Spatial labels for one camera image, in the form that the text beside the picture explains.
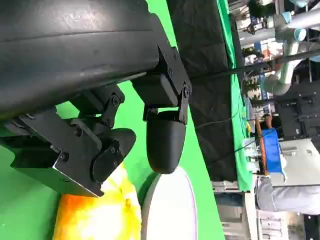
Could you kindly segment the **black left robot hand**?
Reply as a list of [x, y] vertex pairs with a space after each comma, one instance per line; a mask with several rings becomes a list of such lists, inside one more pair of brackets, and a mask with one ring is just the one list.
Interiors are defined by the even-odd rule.
[[179, 165], [191, 83], [145, 0], [3, 0], [0, 143], [12, 168], [47, 187], [101, 197], [136, 141], [115, 128], [130, 81], [144, 103], [152, 170]]

